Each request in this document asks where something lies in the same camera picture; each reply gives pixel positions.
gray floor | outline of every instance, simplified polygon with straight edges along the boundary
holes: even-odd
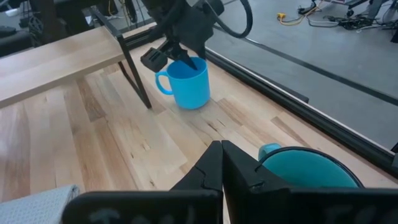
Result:
[[[357,33],[342,28],[310,27],[306,21],[299,26],[287,27],[278,23],[276,14],[284,12],[295,18],[298,6],[306,7],[308,1],[250,0],[250,3],[254,14],[250,39],[362,85],[398,96],[395,69],[398,44],[389,42],[390,31],[375,29]],[[355,11],[361,12],[365,7]],[[379,15],[382,16],[387,8],[384,7]],[[322,20],[324,15],[344,16],[346,11],[346,6],[330,4],[311,18]],[[237,16],[243,13],[241,3],[236,1],[226,6],[221,18],[236,30],[243,30],[246,21],[242,20],[243,16]],[[309,97],[314,107],[385,147],[391,148],[398,141],[398,107],[394,105],[218,30],[207,46]]]

metal bar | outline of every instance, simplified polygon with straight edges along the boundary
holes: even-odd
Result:
[[[100,12],[98,12],[97,10],[93,10],[92,8],[89,8],[89,11],[91,13],[91,15],[95,15],[95,17],[97,17],[98,22],[102,25],[105,26],[110,33],[115,37],[115,38],[120,38],[122,37],[122,33],[117,30],[117,28],[115,28],[105,17],[104,15],[102,15]]]
[[[336,123],[332,119],[322,115],[305,103],[292,98],[288,94],[280,91],[276,87],[266,83],[250,74],[247,70],[237,66],[232,61],[224,58],[210,49],[206,49],[206,57],[218,67],[230,73],[232,76],[240,79],[248,86],[253,87],[264,96],[275,101],[293,114],[305,120],[313,127],[319,129],[326,135],[337,140],[348,149],[365,158],[375,166],[380,167],[390,175],[398,178],[398,167],[392,166],[394,155],[385,149],[362,138],[346,127]]]
[[[126,45],[127,49],[132,50],[136,49],[142,45],[148,44],[149,41],[149,34],[152,32],[155,26],[135,35],[126,38]]]
[[[118,65],[120,67],[120,70],[122,70],[124,77],[126,77],[127,81],[130,83],[130,85],[132,86],[132,88],[136,91],[136,93],[139,95],[140,98],[142,98],[141,96],[141,92],[139,91],[138,87],[136,86],[136,84],[134,83],[134,81],[131,79],[131,77],[129,76],[129,74],[127,73],[126,69],[124,68],[124,65],[122,62],[118,62]]]
[[[147,92],[145,91],[144,85],[142,84],[142,81],[141,81],[141,78],[140,78],[140,76],[138,74],[136,65],[134,64],[134,62],[133,62],[133,60],[131,58],[130,51],[128,50],[128,48],[126,46],[126,43],[125,43],[124,38],[123,38],[122,35],[120,37],[118,37],[118,41],[119,41],[120,47],[122,48],[124,57],[126,58],[127,64],[130,67],[132,75],[134,76],[134,79],[136,80],[139,92],[141,93],[141,94],[139,94],[139,96],[140,96],[141,100],[144,102],[145,106],[148,109],[150,109],[150,108],[152,108],[152,105],[151,105],[150,100],[148,98]]]

cable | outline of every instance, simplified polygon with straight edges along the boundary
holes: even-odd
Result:
[[[235,38],[245,38],[249,35],[252,27],[253,27],[253,13],[249,4],[248,0],[240,0],[244,11],[246,12],[246,28],[242,33],[237,33],[233,30],[231,30],[217,15],[216,11],[212,8],[211,4],[207,0],[205,0],[207,5],[210,7],[210,9],[213,11],[214,17],[216,19],[216,22],[220,25],[220,27],[229,35],[235,37]]]
[[[338,27],[338,22],[330,22],[330,21],[312,21],[308,16],[307,16],[308,24],[312,27],[319,27],[319,28],[333,28],[333,27]],[[319,24],[334,24],[333,26],[320,26],[320,25],[313,25],[312,22],[314,23],[319,23]]]
[[[109,0],[108,2],[109,2],[109,4],[108,4],[108,13],[109,13],[109,16],[113,16],[112,13],[111,13],[111,0]]]
[[[313,13],[315,10],[319,9],[319,6],[324,2],[324,0],[321,0],[321,2],[319,3],[319,5],[315,5],[315,7],[311,10],[309,10],[306,14],[302,15],[299,17],[299,19],[296,22],[293,23],[289,23],[289,22],[285,22],[283,21],[282,16],[279,17],[279,23],[284,25],[284,26],[296,26],[299,25],[304,18],[306,18],[308,15],[310,15],[311,13]]]
[[[144,23],[144,25],[146,25],[145,19],[144,19],[144,15],[143,15],[143,13],[142,13],[141,6],[139,5],[138,0],[136,0],[136,2],[137,2],[137,5],[138,5],[138,8],[139,8],[139,12],[141,13],[142,22]]]

wooden tabletop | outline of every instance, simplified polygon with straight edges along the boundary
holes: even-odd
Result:
[[[116,39],[99,27],[0,59],[0,108],[123,58]]]
[[[270,142],[310,147],[340,160],[367,187],[398,186],[396,179],[210,62],[211,100],[199,110],[180,109],[173,96],[161,94],[154,73],[139,61],[162,41],[131,52],[152,110],[117,65],[1,109],[0,201],[67,184],[77,184],[82,192],[168,190],[212,141],[222,139],[255,158]]]

black cable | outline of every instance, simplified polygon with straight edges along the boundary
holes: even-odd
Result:
[[[139,5],[138,0],[136,0],[136,2],[137,2],[137,5],[138,5],[138,8],[139,8],[139,12],[141,13],[142,22],[144,23],[144,25],[146,25],[145,19],[144,19],[144,14],[142,13],[141,6]]]
[[[127,9],[127,16],[130,18],[130,21],[133,23],[137,22],[137,13],[132,0],[125,0],[124,4],[126,5]]]
[[[214,11],[214,9],[211,7],[211,5],[208,3],[210,9],[213,11],[214,17],[216,19],[216,22],[220,25],[220,27],[225,30],[225,32],[235,38],[245,38],[249,35],[252,27],[253,27],[253,13],[249,4],[248,0],[240,0],[243,8],[246,12],[246,28],[242,33],[237,33],[233,30],[231,30],[217,15],[217,13]]]

